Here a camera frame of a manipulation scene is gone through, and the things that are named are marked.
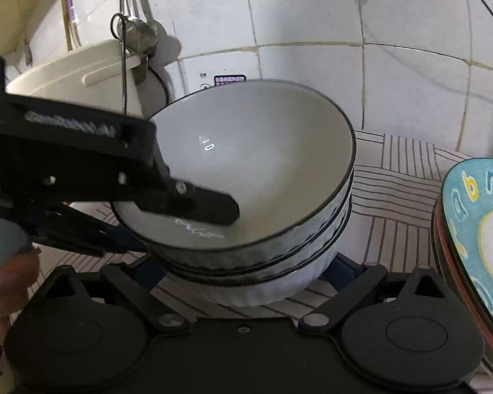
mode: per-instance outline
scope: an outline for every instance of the stack of plates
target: stack of plates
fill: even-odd
[[[439,270],[485,339],[493,373],[493,160],[472,159],[448,173],[433,214]]]
[[[207,89],[151,120],[173,177],[240,205],[213,226],[113,203],[182,286],[229,306],[292,296],[334,259],[351,214],[354,131],[327,97],[279,81]]]

